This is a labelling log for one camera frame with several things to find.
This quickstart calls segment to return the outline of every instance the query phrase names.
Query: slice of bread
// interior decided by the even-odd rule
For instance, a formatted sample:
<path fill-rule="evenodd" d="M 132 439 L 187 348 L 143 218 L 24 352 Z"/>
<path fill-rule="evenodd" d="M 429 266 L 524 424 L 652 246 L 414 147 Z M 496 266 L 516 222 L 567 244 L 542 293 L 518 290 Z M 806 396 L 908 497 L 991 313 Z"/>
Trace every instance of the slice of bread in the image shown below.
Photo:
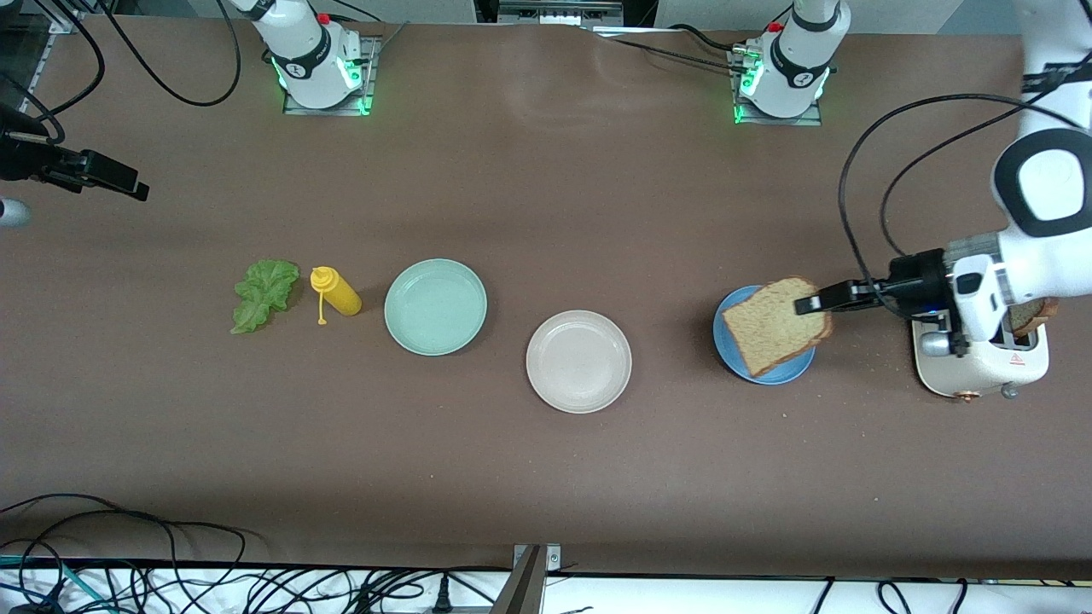
<path fill-rule="evenodd" d="M 1012 336 L 1021 338 L 1031 334 L 1031 331 L 1045 324 L 1046 320 L 1058 314 L 1057 298 L 1036 298 L 1022 305 L 1009 307 L 1009 324 L 1012 328 Z"/>
<path fill-rule="evenodd" d="M 751 377 L 762 377 L 781 363 L 799 356 L 834 330 L 828 311 L 796 315 L 793 302 L 818 292 L 804 278 L 785 278 L 765 284 L 747 300 L 721 314 Z"/>

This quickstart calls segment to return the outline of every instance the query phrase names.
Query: wire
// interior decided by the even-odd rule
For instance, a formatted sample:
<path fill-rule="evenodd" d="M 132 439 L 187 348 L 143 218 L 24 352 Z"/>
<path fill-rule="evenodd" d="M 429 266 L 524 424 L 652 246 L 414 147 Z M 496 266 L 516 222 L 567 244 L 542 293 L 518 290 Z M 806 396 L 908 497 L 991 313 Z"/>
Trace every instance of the wire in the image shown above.
<path fill-rule="evenodd" d="M 667 28 L 668 29 L 682 29 L 682 31 L 689 32 L 690 34 L 697 36 L 702 43 L 704 43 L 705 45 L 708 45 L 708 46 L 710 46 L 710 47 L 712 47 L 714 49 L 720 49 L 722 51 L 731 51 L 732 50 L 732 45 L 725 45 L 723 43 L 717 43 L 716 40 L 713 40 L 712 38 L 705 36 L 700 29 L 698 29 L 697 27 L 695 27 L 692 25 L 685 24 L 685 23 L 677 23 L 675 25 L 667 26 Z"/>
<path fill-rule="evenodd" d="M 41 111 L 41 116 L 45 117 L 46 121 L 48 121 L 54 127 L 54 133 L 56 135 L 55 137 L 47 135 L 46 142 L 49 143 L 50 145 L 59 145 L 63 143 L 64 128 L 61 126 L 61 122 L 57 119 L 57 116 L 54 115 L 54 111 L 49 110 L 49 108 L 46 107 L 46 105 L 41 104 L 41 101 L 35 97 L 29 90 L 23 87 L 23 84 L 16 81 L 14 78 L 12 78 L 12 75 L 8 74 L 7 72 L 0 71 L 0 79 L 3 79 L 8 83 L 10 83 L 11 86 L 14 87 L 16 92 L 19 92 L 20 94 L 23 95 L 23 97 L 29 101 L 31 104 L 34 105 L 34 108 Z"/>
<path fill-rule="evenodd" d="M 782 12 L 780 12 L 780 13 L 778 13 L 778 16 L 773 17 L 772 20 L 770 20 L 770 23 L 780 22 L 781 17 L 787 15 L 788 11 L 792 11 L 792 10 L 793 10 L 793 5 L 792 4 L 785 7 L 785 10 L 782 11 Z"/>
<path fill-rule="evenodd" d="M 354 10 L 354 11 L 356 11 L 356 12 L 363 14 L 363 15 L 368 15 L 369 17 L 376 20 L 379 23 L 383 23 L 383 20 L 377 17 L 376 15 L 369 13 L 368 11 L 365 11 L 364 9 L 361 9 L 359 7 L 354 7 L 354 5 L 349 4 L 348 2 L 345 2 L 344 0 L 330 0 L 330 1 L 333 2 L 333 3 L 335 3 L 335 4 L 341 4 L 342 7 L 345 7 L 346 9 L 352 9 L 352 10 Z"/>
<path fill-rule="evenodd" d="M 834 577 L 828 576 L 827 586 L 824 586 L 822 588 L 822 592 L 819 593 L 819 599 L 818 601 L 816 601 L 815 607 L 811 609 L 811 614 L 819 614 L 819 611 L 822 610 L 822 603 L 827 601 L 827 594 L 830 593 L 830 589 L 833 586 L 834 586 Z"/>
<path fill-rule="evenodd" d="M 9 540 L 0 544 L 0 550 L 3 550 L 12 544 L 21 544 L 21 543 L 29 543 L 29 545 L 27 546 L 26 552 L 23 553 L 23 556 L 19 557 L 19 588 L 23 589 L 24 591 L 26 590 L 26 582 L 23 579 L 23 571 L 26 566 L 26 559 L 31 557 L 31 554 L 34 552 L 35 546 L 40 546 L 46 551 L 48 551 L 49 555 L 54 557 L 54 562 L 57 563 L 57 581 L 54 582 L 54 590 L 60 592 L 60 587 L 64 586 L 64 569 L 63 569 L 64 563 L 61 560 L 61 555 L 58 554 L 57 551 L 54 550 L 54 547 L 50 546 L 49 544 L 40 540 L 29 540 L 29 539 Z"/>
<path fill-rule="evenodd" d="M 397 36 L 400 32 L 402 32 L 402 28 L 405 27 L 407 23 L 410 22 L 402 22 L 401 24 L 399 24 L 399 27 L 394 31 L 394 34 L 388 36 L 387 40 L 383 40 L 383 44 L 379 47 L 380 52 L 387 49 L 387 46 L 391 44 L 391 40 L 394 40 L 394 37 Z"/>
<path fill-rule="evenodd" d="M 57 612 L 63 612 L 63 610 L 61 610 L 60 604 L 57 603 L 57 598 L 55 598 L 55 597 L 51 597 L 51 595 L 48 595 L 48 594 L 41 594 L 41 593 L 39 593 L 37 591 L 27 590 L 27 589 L 24 589 L 22 587 L 14 587 L 12 585 L 8 585 L 8 583 L 4 583 L 4 582 L 0 582 L 0 589 L 9 590 L 9 591 L 14 591 L 14 592 L 17 592 L 17 593 L 23 593 L 23 597 L 25 597 L 26 600 L 29 603 L 34 603 L 33 601 L 31 601 L 31 598 L 32 597 L 36 597 L 36 598 L 40 599 L 43 601 L 43 603 L 48 603 L 49 605 L 54 606 L 55 611 L 57 611 Z"/>
<path fill-rule="evenodd" d="M 651 4 L 651 5 L 649 5 L 649 10 L 644 12 L 644 16 L 643 16 L 643 17 L 641 17 L 641 20 L 640 20 L 640 21 L 638 21 L 638 22 L 637 22 L 636 24 L 633 24 L 633 25 L 634 25 L 634 26 L 637 26 L 637 27 L 641 27 L 641 24 L 642 24 L 642 23 L 644 23 L 644 20 L 649 19 L 649 15 L 651 15 L 651 14 L 653 13 L 653 11 L 655 11 L 655 10 L 656 10 L 656 7 L 658 7 L 658 5 L 660 5 L 660 0 L 656 0 L 656 1 L 655 1 L 655 2 L 653 2 L 653 3 Z"/>
<path fill-rule="evenodd" d="M 894 589 L 894 594 L 898 595 L 899 601 L 902 603 L 902 612 L 895 612 L 891 604 L 888 603 L 887 597 L 883 595 L 883 589 L 891 587 Z M 906 598 L 902 595 L 902 591 L 895 586 L 891 580 L 883 580 L 882 582 L 876 585 L 876 597 L 880 599 L 880 605 L 891 614 L 911 614 L 910 604 L 906 603 Z"/>
<path fill-rule="evenodd" d="M 675 51 L 668 51 L 667 49 L 660 49 L 658 47 L 650 47 L 648 45 L 642 45 L 641 43 L 633 43 L 632 40 L 621 40 L 617 37 L 612 37 L 610 40 L 615 43 L 620 43 L 621 45 L 628 45 L 630 47 L 637 47 L 638 49 L 644 49 L 645 51 L 652 51 L 653 54 L 661 54 L 670 58 L 678 58 L 680 60 L 686 60 L 688 62 L 695 62 L 699 64 L 711 66 L 713 68 L 719 68 L 727 71 L 738 72 L 741 71 L 741 67 L 733 67 L 723 62 L 714 62 L 712 60 L 707 60 L 703 58 L 696 58 L 693 56 L 687 56 L 686 54 L 677 54 Z"/>
<path fill-rule="evenodd" d="M 1084 56 L 1084 58 L 1078 64 L 1078 68 L 1081 67 L 1081 66 L 1087 64 L 1090 60 L 1092 60 L 1092 51 L 1090 51 L 1087 56 Z M 1060 79 L 1056 83 L 1052 83 L 1051 86 L 1048 86 L 1047 88 L 1045 88 L 1043 92 L 1038 93 L 1037 95 L 1035 95 L 1034 97 L 1032 97 L 1031 99 L 1029 99 L 1028 104 L 1035 104 L 1035 103 L 1042 101 L 1048 94 L 1053 93 L 1058 87 L 1060 87 L 1061 84 L 1063 84 L 1063 82 L 1065 81 L 1065 75 L 1063 75 L 1060 72 L 1057 73 L 1057 74 L 1059 75 Z M 901 181 L 902 178 L 907 173 L 911 172 L 911 169 L 913 169 L 915 166 L 917 166 L 918 164 L 921 164 L 922 161 L 924 161 L 925 158 L 929 157 L 930 155 L 933 155 L 933 154 L 937 153 L 938 151 L 947 147 L 948 145 L 954 143 L 956 141 L 959 141 L 960 139 L 963 139 L 964 137 L 969 137 L 969 135 L 974 134 L 975 132 L 977 132 L 980 130 L 983 130 L 985 128 L 989 128 L 990 126 L 993 126 L 993 125 L 995 125 L 995 123 L 997 123 L 999 121 L 1004 121 L 1004 120 L 1008 119 L 1009 117 L 1012 117 L 1013 115 L 1020 113 L 1020 110 L 1021 110 L 1020 108 L 1009 109 L 1009 110 L 1002 113 L 1001 115 L 998 115 L 997 117 L 995 117 L 993 119 L 987 119 L 986 121 L 983 121 L 982 123 L 978 123 L 977 126 L 973 126 L 971 128 L 968 128 L 966 130 L 960 132 L 959 134 L 956 134 L 954 137 L 951 137 L 951 138 L 945 140 L 945 141 L 942 141 L 941 143 L 938 143 L 938 144 L 934 145 L 931 149 L 929 149 L 928 151 L 926 151 L 922 155 L 919 155 L 919 156 L 915 157 L 913 161 L 911 161 L 910 164 L 907 164 L 906 166 L 904 166 L 902 168 L 902 170 L 900 170 L 899 174 L 894 176 L 894 179 L 892 179 L 891 182 L 888 184 L 887 189 L 883 190 L 883 198 L 880 200 L 879 216 L 880 216 L 880 232 L 883 234 L 883 239 L 887 241 L 887 244 L 889 246 L 891 246 L 891 249 L 893 249 L 895 253 L 898 253 L 899 256 L 905 256 L 906 255 L 906 252 L 903 251 L 902 248 L 899 247 L 899 245 L 894 240 L 894 237 L 891 235 L 890 220 L 888 220 L 888 204 L 889 204 L 889 201 L 891 199 L 891 193 L 894 191 L 895 186 L 899 185 L 899 181 Z"/>
<path fill-rule="evenodd" d="M 466 580 L 460 578 L 459 576 L 455 576 L 454 574 L 448 574 L 448 577 L 451 578 L 453 581 L 462 585 L 463 587 L 465 587 L 466 589 L 468 589 L 471 592 L 476 593 L 478 597 L 480 597 L 482 599 L 488 601 L 489 603 L 496 603 L 497 602 L 496 599 L 494 599 L 494 598 L 489 597 L 488 594 L 486 594 L 485 591 L 483 591 L 482 589 L 475 587 L 474 585 L 471 585 L 470 582 L 467 582 Z"/>
<path fill-rule="evenodd" d="M 34 0 L 34 2 L 38 7 L 41 7 L 43 10 L 45 10 L 45 7 L 41 5 L 41 2 L 39 0 Z M 98 42 L 95 40 L 95 38 L 91 35 L 90 32 L 87 32 L 87 28 L 84 27 L 83 22 L 81 22 L 74 14 L 72 14 L 72 11 L 69 11 L 68 7 L 66 7 L 64 3 L 61 2 L 60 0 L 50 0 L 50 2 L 55 7 L 57 7 L 57 9 L 59 9 L 61 13 L 64 14 L 64 19 L 72 22 L 72 25 L 74 25 L 75 28 L 80 31 L 80 35 L 83 36 L 83 38 L 87 42 L 87 45 L 91 46 L 92 52 L 95 54 L 95 64 L 96 64 L 95 76 L 94 79 L 91 80 L 91 83 L 88 83 L 87 86 L 84 87 L 79 94 L 69 98 L 68 102 L 62 103 L 51 109 L 51 113 L 54 115 L 60 115 L 61 113 L 72 108 L 80 101 L 90 96 L 91 93 L 94 92 L 96 87 L 98 87 L 98 84 L 103 82 L 103 78 L 106 75 L 106 59 L 103 57 L 103 50 L 98 47 Z M 43 119 L 45 119 L 44 115 L 37 118 L 38 121 L 41 121 Z"/>
<path fill-rule="evenodd" d="M 956 603 L 952 604 L 950 614 L 959 614 L 959 609 L 963 607 L 963 600 L 966 599 L 966 578 L 960 578 L 957 582 L 960 585 L 959 594 L 956 595 Z"/>
<path fill-rule="evenodd" d="M 206 594 L 209 594 L 209 592 L 212 591 L 215 587 L 212 586 L 212 587 L 206 588 L 204 591 L 202 591 L 197 597 L 193 597 L 193 594 L 191 592 L 189 592 L 189 590 L 186 588 L 186 582 L 182 580 L 181 574 L 179 572 L 179 568 L 178 568 L 178 550 L 177 550 L 177 543 L 176 543 L 176 540 L 175 540 L 175 534 L 174 534 L 173 529 L 185 528 L 185 527 L 205 528 L 205 529 L 212 529 L 212 530 L 216 530 L 216 531 L 222 531 L 222 532 L 230 533 L 230 534 L 235 535 L 239 540 L 239 551 L 236 554 L 235 559 L 228 566 L 227 570 L 221 577 L 221 581 L 226 580 L 227 577 L 235 570 L 235 568 L 238 566 L 239 562 L 242 559 L 244 553 L 246 552 L 247 538 L 246 538 L 246 535 L 242 534 L 241 531 L 239 531 L 237 529 L 233 529 L 230 527 L 226 527 L 226 526 L 223 526 L 223 524 L 215 524 L 215 523 L 212 523 L 212 522 L 167 521 L 167 520 L 163 520 L 163 519 L 161 519 L 161 518 L 158 518 L 156 516 L 153 516 L 151 513 L 146 513 L 146 512 L 143 512 L 143 511 L 136 511 L 136 510 L 131 510 L 131 509 L 124 508 L 122 506 L 119 506 L 118 504 L 111 503 L 111 501 L 109 501 L 107 499 L 104 499 L 102 497 L 96 497 L 96 496 L 93 496 L 93 495 L 84 495 L 84 494 L 80 494 L 80 493 L 50 493 L 50 494 L 47 494 L 47 495 L 38 495 L 36 497 L 31 497 L 29 499 L 25 499 L 25 500 L 20 501 L 17 504 L 14 504 L 14 505 L 8 506 L 8 507 L 5 507 L 3 509 L 0 509 L 0 515 L 8 513 L 8 512 L 10 512 L 12 510 L 15 510 L 17 508 L 21 508 L 21 507 L 24 507 L 24 506 L 28 506 L 28 505 L 32 505 L 32 504 L 36 504 L 36 503 L 39 503 L 39 501 L 43 501 L 43 500 L 46 500 L 46 499 L 51 499 L 51 498 L 75 498 L 75 499 L 91 500 L 91 501 L 97 503 L 97 504 L 99 504 L 99 505 L 102 505 L 102 506 L 104 506 L 104 507 L 106 507 L 108 509 L 83 511 L 83 512 L 80 512 L 80 513 L 74 513 L 74 515 L 68 516 L 68 517 L 66 517 L 66 518 L 63 518 L 63 519 L 61 519 L 61 520 L 59 520 L 59 521 L 50 524 L 45 530 L 43 530 L 38 534 L 38 536 L 36 538 L 36 541 L 39 541 L 39 542 L 44 541 L 46 539 L 46 536 L 49 535 L 49 533 L 56 531 L 57 529 L 59 529 L 60 527 L 63 527 L 64 524 L 68 524 L 69 522 L 72 522 L 72 521 L 81 519 L 81 518 L 87 518 L 87 517 L 92 517 L 92 516 L 123 515 L 123 516 L 127 516 L 127 517 L 130 517 L 130 518 L 135 518 L 138 520 L 143 520 L 143 521 L 146 521 L 146 522 L 152 522 L 152 523 L 156 524 L 159 529 L 162 529 L 164 531 L 164 533 L 166 534 L 167 540 L 168 540 L 169 545 L 170 545 L 170 562 L 171 562 L 171 567 L 173 567 L 174 572 L 175 572 L 175 578 L 179 581 L 179 588 L 181 589 L 182 593 L 186 594 L 186 597 L 190 601 L 182 609 L 182 611 L 181 611 L 180 614 L 185 614 L 192 606 L 197 606 L 198 610 L 204 612 L 205 614 L 212 614 L 211 612 L 209 612 L 207 610 L 205 610 L 205 607 L 203 605 L 200 604 L 200 600 L 203 597 L 205 597 Z"/>
<path fill-rule="evenodd" d="M 868 287 L 873 291 L 873 294 L 876 296 L 876 299 L 879 300 L 880 305 L 882 305 L 889 311 L 905 320 L 931 322 L 936 321 L 936 318 L 933 316 L 914 316 L 911 314 L 904 314 L 902 309 L 898 307 L 898 305 L 895 305 L 893 302 L 891 302 L 889 297 L 885 296 L 880 292 L 879 285 L 876 283 L 876 280 L 873 278 L 873 274 L 868 271 L 868 265 L 865 264 L 865 258 L 860 252 L 860 246 L 857 244 L 857 238 L 853 234 L 853 228 L 850 224 L 850 214 L 846 206 L 846 196 L 845 196 L 846 185 L 848 182 L 850 169 L 853 166 L 853 161 L 856 160 L 857 154 L 860 152 L 862 146 L 864 146 L 865 141 L 868 140 L 868 137 L 870 137 L 873 132 L 878 130 L 881 126 L 883 126 L 883 123 L 886 123 L 888 120 L 890 120 L 895 116 L 902 115 L 906 111 L 916 109 L 918 107 L 924 107 L 926 105 L 947 103 L 951 101 L 988 101 L 993 103 L 1006 104 L 1013 107 L 1019 107 L 1022 109 L 1041 113 L 1043 115 L 1053 117 L 1058 121 L 1061 121 L 1068 126 L 1080 128 L 1080 126 L 1077 122 L 1069 119 L 1068 117 L 1065 117 L 1064 115 L 1055 113 L 1051 109 L 1037 107 L 1035 105 L 1025 103 L 1023 101 L 1010 98 L 1008 96 L 999 96 L 996 94 L 946 94 L 942 96 L 930 96 L 928 98 L 922 98 L 919 101 L 905 104 L 892 111 L 889 111 L 879 119 L 877 119 L 876 121 L 874 121 L 873 125 L 869 126 L 860 134 L 860 137 L 857 139 L 857 142 L 854 143 L 853 147 L 850 150 L 850 154 L 846 156 L 845 163 L 842 165 L 842 173 L 838 180 L 838 212 L 842 221 L 842 231 L 845 233 L 845 238 L 848 239 L 850 241 L 850 249 L 853 251 L 853 258 L 857 261 L 857 267 L 860 269 L 860 274 L 865 278 L 865 283 L 868 284 Z"/>
<path fill-rule="evenodd" d="M 235 33 L 235 25 L 232 24 L 232 20 L 227 15 L 227 9 L 224 8 L 224 1 L 215 0 L 215 2 L 216 2 L 216 8 L 219 9 L 219 14 L 223 15 L 224 17 L 224 23 L 227 24 L 228 32 L 232 33 L 232 45 L 235 47 L 235 76 L 232 78 L 232 84 L 228 85 L 227 91 L 221 94 L 219 96 L 211 101 L 194 101 L 191 98 L 187 98 L 186 96 L 174 91 L 169 85 L 167 85 L 163 81 L 163 79 L 159 78 L 158 74 L 156 74 L 156 72 L 152 69 L 151 66 L 149 66 L 147 61 L 144 59 L 144 56 L 142 56 L 141 52 L 136 50 L 136 46 L 133 45 L 132 40 L 129 39 L 129 36 L 126 34 L 126 31 L 121 28 L 121 24 L 118 23 L 117 17 L 115 17 L 114 14 L 110 13 L 110 11 L 106 8 L 106 5 L 103 4 L 103 0 L 95 0 L 95 3 L 98 4 L 98 8 L 102 9 L 103 12 L 106 14 L 106 19 L 109 20 L 110 25 L 114 26 L 114 29 L 117 31 L 118 36 L 120 36 L 121 40 L 126 44 L 126 47 L 129 47 L 129 50 L 132 52 L 133 57 L 136 58 L 138 62 L 140 62 L 140 66 L 141 68 L 144 69 L 144 72 L 146 72 L 147 75 L 152 78 L 152 81 L 155 81 L 156 85 L 162 87 L 164 92 L 170 94 L 175 99 L 194 107 L 212 107 L 226 101 L 228 96 L 230 96 L 235 92 L 236 86 L 239 85 L 239 76 L 242 74 L 242 52 L 239 50 L 239 37 Z"/>

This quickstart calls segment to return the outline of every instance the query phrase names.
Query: plate rim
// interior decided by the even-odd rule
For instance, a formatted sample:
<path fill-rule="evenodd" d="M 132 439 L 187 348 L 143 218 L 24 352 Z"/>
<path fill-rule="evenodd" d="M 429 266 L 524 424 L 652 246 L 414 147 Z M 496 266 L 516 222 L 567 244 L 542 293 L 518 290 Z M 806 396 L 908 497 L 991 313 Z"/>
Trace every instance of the plate rim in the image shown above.
<path fill-rule="evenodd" d="M 807 357 L 807 361 L 805 362 L 804 366 L 800 368 L 799 373 L 793 375 L 792 377 L 790 377 L 788 379 L 785 379 L 783 381 L 768 381 L 768 380 L 762 380 L 761 378 L 752 377 L 749 371 L 748 373 L 739 373 L 738 369 L 736 369 L 735 367 L 733 367 L 732 365 L 729 365 L 728 362 L 724 358 L 724 354 L 721 352 L 721 346 L 716 342 L 716 336 L 717 336 L 716 333 L 717 333 L 717 331 L 720 330 L 721 327 L 724 327 L 724 330 L 727 333 L 728 339 L 732 341 L 733 344 L 736 344 L 735 336 L 732 334 L 732 331 L 728 330 L 727 324 L 724 323 L 724 318 L 721 317 L 721 314 L 727 308 L 727 307 L 724 306 L 724 304 L 727 303 L 728 299 L 732 298 L 732 296 L 735 295 L 736 293 L 750 291 L 750 294 L 748 294 L 747 296 L 745 296 L 740 300 L 738 300 L 736 303 L 733 303 L 733 305 L 736 305 L 738 303 L 743 303 L 744 300 L 747 300 L 748 298 L 750 298 L 750 296 L 753 295 L 756 292 L 758 292 L 761 287 L 762 286 L 760 284 L 750 284 L 750 285 L 739 286 L 736 290 L 729 292 L 727 295 L 725 295 L 724 298 L 721 299 L 720 303 L 717 303 L 717 305 L 716 305 L 716 312 L 713 314 L 713 345 L 716 347 L 716 354 L 721 358 L 721 364 L 724 365 L 732 373 L 734 373 L 737 376 L 739 376 L 740 378 L 743 378 L 743 379 L 745 379 L 745 380 L 747 380 L 747 381 L 749 381 L 751 383 L 758 383 L 760 386 L 782 386 L 782 385 L 788 383 L 788 382 L 791 382 L 791 381 L 799 378 L 802 375 L 805 374 L 805 371 L 808 370 L 808 367 L 811 366 L 811 361 L 815 359 L 815 355 L 816 355 L 816 347 L 814 345 L 811 347 L 809 347 L 807 351 L 805 351 L 804 354 L 800 354 L 797 357 L 791 358 L 791 361 L 795 361 L 797 358 Z"/>
<path fill-rule="evenodd" d="M 390 306 L 394 288 L 396 288 L 400 284 L 404 284 L 404 279 L 407 275 L 410 275 L 415 268 L 425 267 L 427 264 L 443 264 L 446 267 L 454 264 L 456 269 L 462 269 L 468 272 L 471 278 L 476 282 L 477 287 L 482 291 L 482 317 L 478 319 L 474 332 L 470 335 L 470 339 L 464 341 L 458 347 L 453 347 L 444 352 L 422 352 L 419 350 L 415 350 L 403 343 L 403 341 L 399 339 L 399 335 L 394 334 L 394 330 L 391 327 Z M 387 324 L 387 334 L 391 335 L 391 339 L 393 339 L 395 343 L 401 345 L 403 350 L 417 354 L 418 356 L 444 356 L 447 354 L 451 354 L 453 352 L 462 350 L 463 347 L 466 347 L 467 345 L 470 345 L 472 341 L 474 341 L 475 338 L 477 338 L 478 333 L 482 332 L 482 327 L 485 326 L 485 319 L 488 312 L 489 312 L 489 294 L 485 288 L 485 283 L 482 282 L 482 278 L 479 278 L 478 274 L 474 272 L 474 269 L 471 269 L 466 264 L 463 264 L 462 262 L 458 260 L 452 260 L 450 258 L 427 258 L 425 260 L 414 262 L 413 264 L 406 267 L 401 273 L 399 273 L 396 278 L 394 278 L 394 281 L 391 282 L 390 287 L 387 288 L 387 296 L 383 297 L 383 323 Z"/>
<path fill-rule="evenodd" d="M 600 403 L 598 405 L 592 406 L 592 409 L 589 410 L 572 410 L 558 406 L 555 402 L 547 399 L 546 394 L 543 394 L 538 386 L 535 385 L 535 379 L 531 376 L 531 356 L 532 356 L 531 350 L 532 347 L 535 346 L 535 340 L 539 338 L 539 333 L 542 333 L 542 336 L 545 336 L 547 332 L 549 332 L 549 330 L 554 330 L 557 328 L 557 324 L 555 323 L 547 330 L 547 324 L 550 324 L 555 320 L 559 320 L 566 316 L 569 317 L 592 316 L 592 318 L 590 319 L 597 320 L 596 322 L 593 322 L 593 326 L 597 326 L 600 323 L 605 322 L 608 326 L 608 328 L 612 329 L 612 331 L 618 335 L 625 347 L 624 352 L 626 358 L 625 377 L 622 378 L 621 383 L 618 387 L 618 390 L 610 397 L 609 400 L 607 400 L 604 403 Z M 535 394 L 537 394 L 538 398 L 542 399 L 542 401 L 545 402 L 547 405 L 554 408 L 559 412 L 565 412 L 567 414 L 574 414 L 574 415 L 593 414 L 595 412 L 605 410 L 608 406 L 610 406 L 615 401 L 617 401 L 621 397 L 622 392 L 625 392 L 626 389 L 629 387 L 629 380 L 633 375 L 633 350 L 629 344 L 629 339 L 626 336 L 626 333 L 621 330 L 621 327 L 615 323 L 615 321 L 612 320 L 610 318 L 604 316 L 603 314 L 600 314 L 597 311 L 592 311 L 589 309 L 569 309 L 566 311 L 554 314 L 549 318 L 546 318 L 541 324 L 538 324 L 537 328 L 535 328 L 535 332 L 531 334 L 531 340 L 527 341 L 527 350 L 524 354 L 524 371 L 527 375 L 527 381 L 531 383 L 531 388 L 535 391 Z"/>

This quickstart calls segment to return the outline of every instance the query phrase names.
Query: brown table surface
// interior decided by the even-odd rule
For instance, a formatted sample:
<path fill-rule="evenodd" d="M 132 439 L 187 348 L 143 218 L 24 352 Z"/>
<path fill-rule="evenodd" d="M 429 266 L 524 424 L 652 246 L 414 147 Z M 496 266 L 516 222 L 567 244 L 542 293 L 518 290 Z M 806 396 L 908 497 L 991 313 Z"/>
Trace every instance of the brown table surface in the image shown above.
<path fill-rule="evenodd" d="M 179 91 L 229 80 L 222 23 L 124 24 Z M 68 144 L 135 166 L 152 196 L 3 186 L 35 215 L 0 234 L 5 501 L 80 491 L 246 527 L 264 536 L 250 560 L 503 565 L 512 543 L 549 541 L 590 571 L 1089 575 L 1088 299 L 1065 302 L 1051 371 L 1016 402 L 930 395 L 880 310 L 838 316 L 810 370 L 778 388 L 727 373 L 710 333 L 741 285 L 856 276 L 834 201 L 850 145 L 922 96 L 1014 94 L 1017 39 L 851 36 L 824 125 L 793 129 L 735 126 L 715 70 L 572 27 L 410 25 L 370 117 L 301 118 L 281 115 L 245 24 L 242 80 L 214 108 L 170 99 L 88 25 L 108 71 L 61 116 Z M 716 59 L 684 34 L 642 40 Z M 64 37 L 39 93 L 56 104 L 92 71 Z M 934 106 L 866 147 L 850 192 L 878 272 L 886 181 L 1000 110 Z M 907 249 L 1002 225 L 987 174 L 1013 131 L 909 178 L 893 205 Z M 428 358 L 390 338 L 382 298 L 436 257 L 480 275 L 489 317 L 464 351 Z M 335 267 L 367 310 L 319 328 L 308 290 L 230 335 L 233 285 L 262 258 Z M 617 322 L 634 356 L 622 397 L 584 416 L 551 410 L 524 373 L 535 328 L 575 308 Z M 166 556 L 131 523 L 70 533 L 73 553 Z M 201 542 L 183 554 L 232 550 Z"/>

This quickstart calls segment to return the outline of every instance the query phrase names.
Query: yellow mustard bottle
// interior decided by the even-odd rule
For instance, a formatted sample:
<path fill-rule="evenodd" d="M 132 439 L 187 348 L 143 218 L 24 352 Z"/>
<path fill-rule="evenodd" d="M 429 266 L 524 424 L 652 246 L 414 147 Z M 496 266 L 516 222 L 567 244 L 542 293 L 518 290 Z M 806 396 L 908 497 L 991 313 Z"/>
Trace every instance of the yellow mustard bottle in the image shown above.
<path fill-rule="evenodd" d="M 311 287 L 319 293 L 319 324 L 327 323 L 322 317 L 323 300 L 333 305 L 342 316 L 355 316 L 364 305 L 353 286 L 330 267 L 311 269 Z"/>

